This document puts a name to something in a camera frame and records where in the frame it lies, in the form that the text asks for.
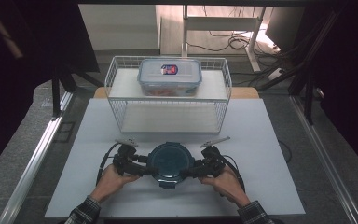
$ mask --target shirt cuff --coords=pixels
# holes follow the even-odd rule
[[[273,223],[258,201],[238,209],[238,214],[244,224]]]

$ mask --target metal wire rack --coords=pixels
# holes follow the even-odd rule
[[[219,133],[232,87],[226,59],[189,58],[201,66],[202,83],[195,96],[151,97],[143,95],[137,82],[142,60],[150,58],[161,59],[117,56],[110,64],[105,90],[119,129],[123,133]]]

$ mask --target person's left hand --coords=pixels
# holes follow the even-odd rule
[[[90,196],[102,203],[110,195],[122,189],[125,184],[133,182],[139,177],[138,175],[119,175],[116,167],[110,164],[103,170],[103,175]]]

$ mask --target white tabletop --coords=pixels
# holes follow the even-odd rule
[[[91,99],[46,217],[68,217],[85,200],[115,139],[135,138],[137,154],[146,156],[162,143],[179,142],[197,160],[202,159],[201,144],[226,136],[231,139],[216,146],[235,159],[252,201],[260,201],[270,215],[305,213],[263,100],[231,100],[221,133],[205,135],[123,134],[107,100]],[[176,189],[162,189],[152,176],[144,176],[104,202],[101,217],[221,217],[237,216],[236,210],[198,179],[187,178]]]

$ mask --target sleeve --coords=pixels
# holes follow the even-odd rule
[[[91,224],[95,223],[100,215],[101,206],[90,196],[78,207],[72,210],[65,224]]]
[[[258,201],[238,209],[243,224],[273,224]]]

